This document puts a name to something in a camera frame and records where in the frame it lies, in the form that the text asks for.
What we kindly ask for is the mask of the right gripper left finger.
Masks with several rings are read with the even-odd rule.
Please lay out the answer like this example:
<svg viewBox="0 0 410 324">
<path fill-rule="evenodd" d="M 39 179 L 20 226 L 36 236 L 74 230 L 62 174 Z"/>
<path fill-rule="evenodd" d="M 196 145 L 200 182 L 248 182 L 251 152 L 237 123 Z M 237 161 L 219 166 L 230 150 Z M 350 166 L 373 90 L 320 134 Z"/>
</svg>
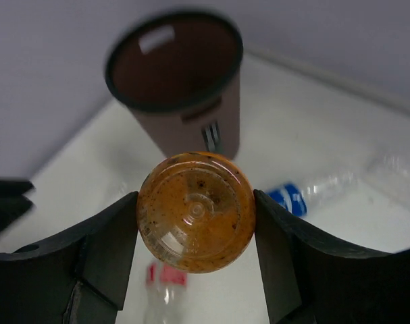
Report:
<svg viewBox="0 0 410 324">
<path fill-rule="evenodd" d="M 58 234 L 0 253 L 0 323 L 115 323 L 138 234 L 131 192 Z"/>
</svg>

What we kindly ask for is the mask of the red label clear bottle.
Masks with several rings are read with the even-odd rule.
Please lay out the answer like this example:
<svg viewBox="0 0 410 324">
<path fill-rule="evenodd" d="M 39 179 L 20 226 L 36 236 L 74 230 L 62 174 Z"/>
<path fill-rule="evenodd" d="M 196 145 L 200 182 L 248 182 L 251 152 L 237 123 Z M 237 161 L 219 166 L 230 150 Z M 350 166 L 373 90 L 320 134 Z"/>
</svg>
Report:
<svg viewBox="0 0 410 324">
<path fill-rule="evenodd" d="M 147 308 L 143 323 L 181 323 L 188 274 L 159 260 L 146 270 Z"/>
</svg>

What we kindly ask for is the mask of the orange sauce bottle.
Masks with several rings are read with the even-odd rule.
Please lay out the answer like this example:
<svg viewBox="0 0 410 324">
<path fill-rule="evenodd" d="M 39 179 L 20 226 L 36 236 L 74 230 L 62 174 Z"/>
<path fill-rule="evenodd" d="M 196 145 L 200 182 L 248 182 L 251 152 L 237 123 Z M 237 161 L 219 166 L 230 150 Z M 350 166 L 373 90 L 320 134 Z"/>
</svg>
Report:
<svg viewBox="0 0 410 324">
<path fill-rule="evenodd" d="M 156 259 L 189 273 L 214 272 L 233 263 L 251 241 L 253 189 L 222 155 L 182 153 L 147 176 L 138 193 L 136 220 Z"/>
</svg>

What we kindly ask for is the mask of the clear bottle at back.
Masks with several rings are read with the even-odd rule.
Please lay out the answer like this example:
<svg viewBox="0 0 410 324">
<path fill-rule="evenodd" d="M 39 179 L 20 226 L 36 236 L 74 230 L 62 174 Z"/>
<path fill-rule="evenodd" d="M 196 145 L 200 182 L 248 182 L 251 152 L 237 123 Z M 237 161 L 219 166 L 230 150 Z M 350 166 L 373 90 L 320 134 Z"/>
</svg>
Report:
<svg viewBox="0 0 410 324">
<path fill-rule="evenodd" d="M 379 151 L 367 163 L 367 183 L 383 193 L 410 202 L 410 160 L 392 151 Z"/>
</svg>

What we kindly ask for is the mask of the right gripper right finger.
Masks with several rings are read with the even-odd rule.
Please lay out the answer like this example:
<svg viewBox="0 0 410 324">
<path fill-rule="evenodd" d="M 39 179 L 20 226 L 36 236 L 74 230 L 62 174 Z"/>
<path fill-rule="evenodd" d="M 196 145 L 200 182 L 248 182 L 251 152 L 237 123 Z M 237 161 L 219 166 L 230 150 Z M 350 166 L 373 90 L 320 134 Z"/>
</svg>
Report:
<svg viewBox="0 0 410 324">
<path fill-rule="evenodd" d="M 271 323 L 410 323 L 410 249 L 337 238 L 254 192 L 255 241 Z"/>
</svg>

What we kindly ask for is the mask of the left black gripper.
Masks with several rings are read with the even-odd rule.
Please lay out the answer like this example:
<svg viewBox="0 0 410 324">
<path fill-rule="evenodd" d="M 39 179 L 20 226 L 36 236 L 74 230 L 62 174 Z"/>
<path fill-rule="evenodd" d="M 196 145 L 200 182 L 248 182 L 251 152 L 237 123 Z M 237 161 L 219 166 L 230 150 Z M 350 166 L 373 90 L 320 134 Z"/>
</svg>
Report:
<svg viewBox="0 0 410 324">
<path fill-rule="evenodd" d="M 29 180 L 0 178 L 0 233 L 33 208 L 26 197 L 31 190 L 34 186 Z"/>
</svg>

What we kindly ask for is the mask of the brown plastic waste bin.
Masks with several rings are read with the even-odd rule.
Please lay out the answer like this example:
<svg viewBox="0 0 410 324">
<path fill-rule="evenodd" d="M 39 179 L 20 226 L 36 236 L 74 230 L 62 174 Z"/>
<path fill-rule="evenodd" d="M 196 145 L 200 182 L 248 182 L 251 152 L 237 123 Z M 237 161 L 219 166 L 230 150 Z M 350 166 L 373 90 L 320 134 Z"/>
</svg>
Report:
<svg viewBox="0 0 410 324">
<path fill-rule="evenodd" d="M 105 83 L 165 156 L 207 151 L 233 159 L 243 53 L 228 18 L 180 8 L 123 35 L 108 55 Z"/>
</svg>

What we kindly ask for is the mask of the blue label bottle centre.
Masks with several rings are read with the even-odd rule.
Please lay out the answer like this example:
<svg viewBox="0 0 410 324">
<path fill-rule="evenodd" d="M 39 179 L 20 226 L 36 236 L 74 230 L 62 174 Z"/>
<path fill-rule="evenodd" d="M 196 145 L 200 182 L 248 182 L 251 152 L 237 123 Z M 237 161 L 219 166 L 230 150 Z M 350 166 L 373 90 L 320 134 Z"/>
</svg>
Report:
<svg viewBox="0 0 410 324">
<path fill-rule="evenodd" d="M 347 168 L 331 169 L 303 178 L 284 182 L 267 195 L 297 217 L 304 217 L 319 207 L 342 198 L 357 185 L 357 176 Z"/>
</svg>

